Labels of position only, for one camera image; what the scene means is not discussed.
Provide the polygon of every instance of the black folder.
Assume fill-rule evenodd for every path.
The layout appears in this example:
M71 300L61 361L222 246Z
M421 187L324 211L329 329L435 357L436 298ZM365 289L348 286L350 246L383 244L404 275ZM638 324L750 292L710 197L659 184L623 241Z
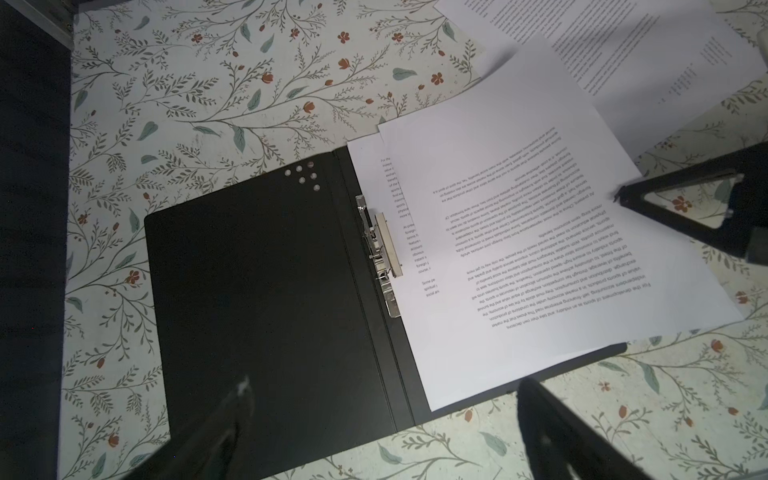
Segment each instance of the black folder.
M249 376L243 477L262 478L515 390L430 411L402 320L387 309L360 194L344 147L147 216L172 436Z

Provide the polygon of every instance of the green leaf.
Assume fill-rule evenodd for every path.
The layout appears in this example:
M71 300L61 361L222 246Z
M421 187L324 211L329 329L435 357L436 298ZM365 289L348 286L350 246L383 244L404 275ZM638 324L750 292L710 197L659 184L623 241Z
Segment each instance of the green leaf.
M502 457L507 455L507 445L499 437L485 432L480 432L480 435L485 438L485 444L491 447L494 452L498 453Z
M140 464L149 455L150 455L149 453L142 453L141 455L136 455L131 459L131 467L135 467L136 465Z
M261 45L261 53L267 53L270 50L270 47L272 46L272 42L275 40L275 34L272 34L269 40L265 41Z
M72 260L74 259L74 252L67 258L67 276L69 276L69 270L72 270Z
M256 93L253 94L253 97L248 102L248 110L253 110L254 108L258 107L260 101L261 101L261 88L256 90Z
M622 372L622 373L625 373L625 374L629 375L629 372L627 370L622 369L620 366L616 365L613 362L605 362L605 361L603 361L603 362L598 362L598 365L601 366L601 367L604 367L606 369L613 370L614 372Z
M758 410L768 410L768 385L766 385L766 398L763 399Z
M132 208L129 208L131 215L128 216L128 222L131 224L131 233L139 231L139 217L134 213Z
M243 23L243 25L240 27L240 33L243 35L243 38L250 41L250 30L248 30L247 23Z
M235 133L235 147L237 147L237 150L239 150L240 153L243 153L243 149L245 149L245 132L243 132L243 129L237 125L232 125L232 130L234 130Z
M197 131L199 131L201 133L204 133L206 135L216 135L217 137L221 136L218 133L216 133L215 131L209 129L208 127L192 127L192 130L197 130Z
M136 257L136 252L133 252L131 255L126 255L125 258L120 261L120 263L114 266L114 269L119 270L120 268L123 268L124 266L128 265L130 262L134 261L135 257Z
M107 461L107 453L104 452L101 454L101 457L98 458L98 462L96 462L96 465L94 465L93 470L91 470L91 478L97 478L101 473L104 471L104 463Z
M416 72L413 70L404 70L402 68L393 68L392 70L392 78L397 81L405 80L413 75L416 75Z
M715 189L715 200L719 200L722 204L727 205L728 200L730 200L731 188L730 180L726 179L720 182L720 185Z
M451 28L451 24L448 22L442 24L442 32L449 36L451 40L456 41L456 37L453 35L453 28Z
M288 98L296 97L306 87L298 87L288 92Z
M147 26L147 23L149 23L149 17L145 15L144 18L141 19L141 23L139 24L139 26L134 28L134 30L141 30L142 28Z
M78 107L83 104L86 98L88 98L88 92L85 90L80 90L78 96L74 99L74 109L77 110Z
M382 460L390 465L400 465L402 463L402 457L389 453L389 450L381 445L379 445L379 454L382 456Z
M70 296L65 300L65 302L74 305L76 309L80 310L80 313L83 313L83 303L76 296Z
M141 135L139 135L138 140L142 141L146 137L149 137L154 132L157 131L157 124L153 121L148 121L146 125L144 125L144 129L141 130Z
M643 375L645 375L645 381L648 386L650 386L654 392L659 393L659 379L656 378L654 367L642 362L637 363L640 363L640 367L643 369Z

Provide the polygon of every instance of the orange flower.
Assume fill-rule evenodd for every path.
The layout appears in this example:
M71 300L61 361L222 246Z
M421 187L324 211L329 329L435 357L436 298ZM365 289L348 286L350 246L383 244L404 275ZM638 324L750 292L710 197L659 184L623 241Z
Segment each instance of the orange flower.
M684 214L688 212L689 208L693 208L693 204L688 200L685 200L682 195L672 200L675 210L681 210Z
M134 285L136 283L136 280L139 280L138 271L131 270L128 276L125 277L125 283L130 283L131 285Z

